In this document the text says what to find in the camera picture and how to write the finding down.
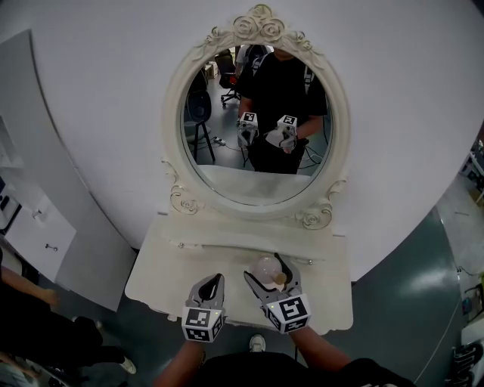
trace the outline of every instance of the carved rose decoration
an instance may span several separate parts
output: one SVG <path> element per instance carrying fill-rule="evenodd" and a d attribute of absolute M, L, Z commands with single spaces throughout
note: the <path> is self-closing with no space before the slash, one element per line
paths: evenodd
<path fill-rule="evenodd" d="M 289 36 L 296 43 L 302 42 L 304 40 L 304 38 L 306 37 L 304 35 L 304 32 L 302 32 L 302 31 L 289 31 L 287 33 L 287 36 Z"/>
<path fill-rule="evenodd" d="M 259 27 L 252 17 L 240 16 L 234 21 L 234 30 L 240 38 L 252 40 L 257 36 Z"/>
<path fill-rule="evenodd" d="M 272 16 L 271 8 L 264 4 L 256 5 L 251 11 L 252 15 L 254 15 L 254 17 L 258 17 L 259 19 L 267 19 L 268 17 Z"/>
<path fill-rule="evenodd" d="M 320 206 L 310 207 L 296 213 L 296 220 L 308 230 L 325 228 L 331 222 L 331 204 L 324 203 Z"/>
<path fill-rule="evenodd" d="M 221 36 L 220 30 L 217 27 L 212 28 L 212 36 L 219 38 Z"/>
<path fill-rule="evenodd" d="M 306 50 L 311 50 L 312 49 L 312 45 L 311 45 L 311 43 L 309 43 L 309 40 L 305 40 L 304 42 L 301 43 L 301 45 Z"/>
<path fill-rule="evenodd" d="M 197 209 L 196 200 L 182 200 L 181 206 L 189 212 L 193 212 Z"/>
<path fill-rule="evenodd" d="M 281 34 L 284 31 L 284 24 L 279 19 L 267 20 L 260 31 L 260 34 L 268 42 L 275 42 L 281 38 Z"/>

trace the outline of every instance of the curved white wall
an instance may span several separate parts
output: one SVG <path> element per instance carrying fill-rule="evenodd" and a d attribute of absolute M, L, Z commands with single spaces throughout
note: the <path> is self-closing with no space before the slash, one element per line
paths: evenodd
<path fill-rule="evenodd" d="M 256 2 L 6 1 L 0 42 L 33 31 L 60 136 L 104 211 L 139 247 L 168 210 L 160 107 L 189 47 Z M 430 211 L 481 126 L 484 20 L 464 0 L 278 0 L 342 79 L 352 121 L 338 202 L 354 280 Z"/>

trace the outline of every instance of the vanity tabletop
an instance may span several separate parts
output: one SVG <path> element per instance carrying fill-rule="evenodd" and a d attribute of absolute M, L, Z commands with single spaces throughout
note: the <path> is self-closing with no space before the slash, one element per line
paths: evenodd
<path fill-rule="evenodd" d="M 126 295 L 156 311 L 180 317 L 191 287 L 215 273 L 225 277 L 227 322 L 272 328 L 259 309 L 259 300 L 245 282 L 243 272 L 261 252 L 220 246 L 179 248 L 163 237 L 169 216 L 157 215 L 136 259 Z M 319 334 L 352 326 L 352 294 L 346 260 L 346 238 L 333 237 L 332 255 L 337 259 L 313 265 L 295 262 L 301 273 L 302 291 L 312 310 L 310 326 Z"/>

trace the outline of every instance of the forearm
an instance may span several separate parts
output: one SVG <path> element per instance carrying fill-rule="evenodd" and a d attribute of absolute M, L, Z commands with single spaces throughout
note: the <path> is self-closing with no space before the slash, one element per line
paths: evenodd
<path fill-rule="evenodd" d="M 186 342 L 175 358 L 154 382 L 154 387 L 187 385 L 197 374 L 203 360 L 203 346 L 199 342 Z"/>
<path fill-rule="evenodd" d="M 235 75 L 236 75 L 237 78 L 241 75 L 243 69 L 244 69 L 244 66 L 242 65 L 242 63 L 236 63 L 236 65 L 235 65 Z"/>
<path fill-rule="evenodd" d="M 249 98 L 242 97 L 239 103 L 239 118 L 244 113 L 252 113 L 253 102 Z"/>
<path fill-rule="evenodd" d="M 7 268 L 2 268 L 2 282 L 13 287 L 19 292 L 29 294 L 37 299 L 41 299 L 42 301 L 45 298 L 45 290 L 43 288 L 35 285 L 26 278 L 21 277 L 17 273 Z"/>
<path fill-rule="evenodd" d="M 17 361 L 13 358 L 11 358 L 8 354 L 5 354 L 4 352 L 0 352 L 0 361 L 3 361 L 6 364 L 10 364 L 11 366 L 14 366 L 18 370 L 22 371 L 23 373 L 29 373 L 30 370 L 22 367 L 20 364 L 17 363 Z"/>
<path fill-rule="evenodd" d="M 337 372 L 351 362 L 348 355 L 320 337 L 310 327 L 290 333 L 290 337 L 310 368 Z"/>
<path fill-rule="evenodd" d="M 323 117 L 313 116 L 310 117 L 308 121 L 304 122 L 301 126 L 297 128 L 297 138 L 300 140 L 302 138 L 307 138 L 314 133 L 319 132 L 323 127 Z"/>

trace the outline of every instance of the black chair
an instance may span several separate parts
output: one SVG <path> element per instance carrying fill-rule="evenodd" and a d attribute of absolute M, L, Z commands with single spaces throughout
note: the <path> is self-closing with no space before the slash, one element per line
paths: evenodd
<path fill-rule="evenodd" d="M 201 69 L 195 76 L 194 80 L 191 82 L 188 93 L 193 93 L 194 91 L 199 90 L 206 90 L 208 83 L 209 80 L 206 76 L 206 71 L 205 69 Z"/>
<path fill-rule="evenodd" d="M 215 161 L 215 155 L 213 154 L 212 145 L 210 143 L 210 137 L 206 131 L 205 122 L 209 120 L 212 115 L 212 102 L 210 101 L 209 93 L 205 90 L 198 90 L 189 93 L 187 96 L 187 107 L 188 114 L 192 121 L 195 122 L 195 149 L 194 149 L 194 159 L 197 161 L 197 151 L 198 151 L 198 129 L 202 127 L 203 134 L 206 139 L 206 144 L 209 148 L 212 160 Z"/>
<path fill-rule="evenodd" d="M 240 95 L 235 90 L 237 77 L 235 76 L 234 58 L 232 58 L 230 50 L 227 49 L 215 56 L 215 62 L 217 63 L 217 67 L 219 68 L 220 72 L 219 85 L 221 85 L 223 88 L 229 89 L 227 94 L 224 94 L 220 97 L 222 106 L 226 107 L 227 101 L 233 98 L 240 100 Z"/>

